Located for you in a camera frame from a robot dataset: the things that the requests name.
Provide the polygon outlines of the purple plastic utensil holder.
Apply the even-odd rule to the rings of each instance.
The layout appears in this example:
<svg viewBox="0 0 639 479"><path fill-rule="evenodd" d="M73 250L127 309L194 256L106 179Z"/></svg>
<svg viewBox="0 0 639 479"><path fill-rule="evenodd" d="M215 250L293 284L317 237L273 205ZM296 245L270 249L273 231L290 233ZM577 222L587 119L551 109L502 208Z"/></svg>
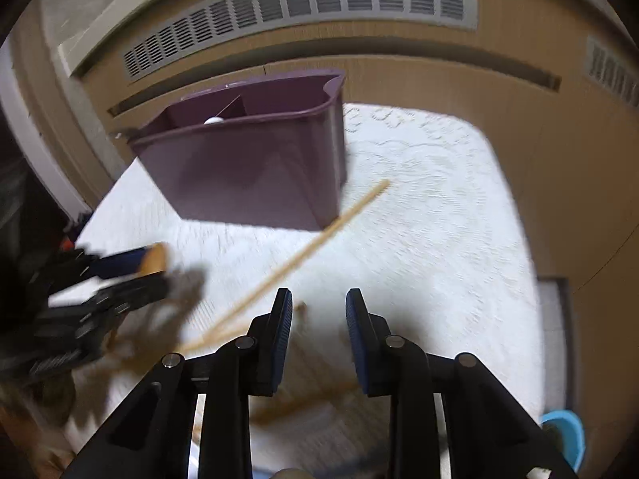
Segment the purple plastic utensil holder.
<svg viewBox="0 0 639 479"><path fill-rule="evenodd" d="M183 220L322 230L348 175L344 82L325 68L225 84L167 106L127 144Z"/></svg>

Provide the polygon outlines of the wooden chopstick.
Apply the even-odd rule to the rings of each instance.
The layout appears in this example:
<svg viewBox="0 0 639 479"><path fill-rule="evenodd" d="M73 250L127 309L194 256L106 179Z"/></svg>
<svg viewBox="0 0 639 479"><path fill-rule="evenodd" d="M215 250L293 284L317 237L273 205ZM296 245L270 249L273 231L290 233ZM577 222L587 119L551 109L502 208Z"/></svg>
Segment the wooden chopstick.
<svg viewBox="0 0 639 479"><path fill-rule="evenodd" d="M291 259L280 265L277 270L274 270L269 277L263 280L257 288L252 290L241 301L235 304L230 310L228 310L210 329L208 329L203 335L199 336L197 340L188 342L179 346L175 351L181 354L189 354L192 351L198 351L199 349L207 348L213 344L214 339L218 336L219 332L248 309L254 302L257 302L266 292L269 292L272 288L278 284L278 282L285 279L288 275L293 273L299 268L308 258L314 255L338 232L341 232L345 226L347 226L353 218L356 218L363 210L380 197L391 185L391 182L384 178L370 190L362 196L360 200L351 206L351 208L339 216L336 221L332 222L326 229L324 229L319 235L313 238L303 249L298 251Z"/></svg>

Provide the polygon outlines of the white plastic spoon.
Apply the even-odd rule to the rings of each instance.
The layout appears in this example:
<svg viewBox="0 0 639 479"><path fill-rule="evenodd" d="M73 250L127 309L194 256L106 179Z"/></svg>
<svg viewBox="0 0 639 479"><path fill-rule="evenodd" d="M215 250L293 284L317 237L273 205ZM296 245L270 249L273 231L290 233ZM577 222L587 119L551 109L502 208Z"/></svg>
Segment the white plastic spoon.
<svg viewBox="0 0 639 479"><path fill-rule="evenodd" d="M210 117L204 122L204 125L215 125L220 122L224 122L224 119L221 117Z"/></svg>

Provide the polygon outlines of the light blue bowl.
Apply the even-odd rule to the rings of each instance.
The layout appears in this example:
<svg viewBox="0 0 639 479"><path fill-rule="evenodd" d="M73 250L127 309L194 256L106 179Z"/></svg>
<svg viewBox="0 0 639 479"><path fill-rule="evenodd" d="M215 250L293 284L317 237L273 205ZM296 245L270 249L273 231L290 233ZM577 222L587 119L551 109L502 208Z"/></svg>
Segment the light blue bowl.
<svg viewBox="0 0 639 479"><path fill-rule="evenodd" d="M571 410L554 410L545 413L540 422L566 462L578 473L586 453L585 429L581 419Z"/></svg>

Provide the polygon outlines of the white lace table mat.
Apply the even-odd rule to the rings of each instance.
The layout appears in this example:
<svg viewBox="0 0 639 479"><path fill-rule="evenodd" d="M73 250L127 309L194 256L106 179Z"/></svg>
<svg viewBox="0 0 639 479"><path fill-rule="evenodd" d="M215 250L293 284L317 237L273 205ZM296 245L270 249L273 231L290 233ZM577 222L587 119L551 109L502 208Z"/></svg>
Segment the white lace table mat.
<svg viewBox="0 0 639 479"><path fill-rule="evenodd" d="M385 467L388 401L356 381L344 300L360 289L393 332L435 355L475 354L533 418L544 408L542 310L516 205L483 133L420 110L347 105L352 206L389 188L283 280L296 304L284 380L251 403L254 467L371 478ZM179 218L133 162L80 235L104 254L168 244L175 303L131 314L114 349L75 375L66 436L80 449L167 351L198 340L312 240L300 230Z"/></svg>

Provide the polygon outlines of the grey ventilation grille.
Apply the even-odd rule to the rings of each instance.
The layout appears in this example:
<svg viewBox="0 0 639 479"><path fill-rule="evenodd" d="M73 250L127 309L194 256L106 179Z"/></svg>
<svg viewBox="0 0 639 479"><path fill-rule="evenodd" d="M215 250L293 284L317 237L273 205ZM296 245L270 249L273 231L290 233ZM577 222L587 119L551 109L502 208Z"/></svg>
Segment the grey ventilation grille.
<svg viewBox="0 0 639 479"><path fill-rule="evenodd" d="M475 30L479 0L202 0L122 52L129 81L194 53L269 30L353 20L398 20Z"/></svg>

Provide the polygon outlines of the small grey side grille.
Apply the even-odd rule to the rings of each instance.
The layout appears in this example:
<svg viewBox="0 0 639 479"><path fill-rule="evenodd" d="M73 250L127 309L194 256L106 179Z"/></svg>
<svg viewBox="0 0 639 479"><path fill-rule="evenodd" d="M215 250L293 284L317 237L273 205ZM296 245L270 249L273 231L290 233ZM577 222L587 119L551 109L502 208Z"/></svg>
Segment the small grey side grille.
<svg viewBox="0 0 639 479"><path fill-rule="evenodd" d="M598 39L588 36L584 60L585 76L618 97L625 105L638 109L638 72L627 66Z"/></svg>

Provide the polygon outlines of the wooden spoon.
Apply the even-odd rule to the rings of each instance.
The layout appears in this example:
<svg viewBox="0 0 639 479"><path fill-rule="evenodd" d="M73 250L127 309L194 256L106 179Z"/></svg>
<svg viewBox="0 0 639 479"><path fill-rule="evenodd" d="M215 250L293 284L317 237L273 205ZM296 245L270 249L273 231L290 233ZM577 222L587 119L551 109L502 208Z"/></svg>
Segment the wooden spoon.
<svg viewBox="0 0 639 479"><path fill-rule="evenodd" d="M146 248L137 273L140 276L164 273L168 268L168 248L163 242Z"/></svg>

